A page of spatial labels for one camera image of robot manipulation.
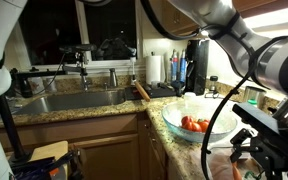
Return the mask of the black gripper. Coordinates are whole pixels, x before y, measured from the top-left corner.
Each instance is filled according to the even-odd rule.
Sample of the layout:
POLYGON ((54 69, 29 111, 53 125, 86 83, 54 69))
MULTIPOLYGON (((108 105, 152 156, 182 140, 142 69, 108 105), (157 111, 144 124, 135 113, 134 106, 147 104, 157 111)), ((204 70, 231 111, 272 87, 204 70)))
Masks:
POLYGON ((288 128, 248 103, 235 104, 232 111, 258 134, 252 136, 248 129, 242 128, 230 140, 233 145, 230 160, 236 162, 248 152, 263 168, 267 180, 282 180, 282 173, 288 172, 288 128))

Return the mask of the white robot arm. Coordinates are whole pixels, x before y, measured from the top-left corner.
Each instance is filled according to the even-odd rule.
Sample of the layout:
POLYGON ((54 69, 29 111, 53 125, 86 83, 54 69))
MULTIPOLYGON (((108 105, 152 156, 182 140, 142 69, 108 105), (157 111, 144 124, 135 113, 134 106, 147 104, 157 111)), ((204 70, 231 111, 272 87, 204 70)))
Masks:
POLYGON ((235 162, 244 152, 263 168, 267 180, 282 180, 288 173, 288 36, 268 38, 250 29, 232 0, 169 0, 216 41, 230 58, 233 71, 244 81, 279 91, 286 98, 268 115, 244 102, 232 111, 257 134, 242 129, 231 139, 235 162))

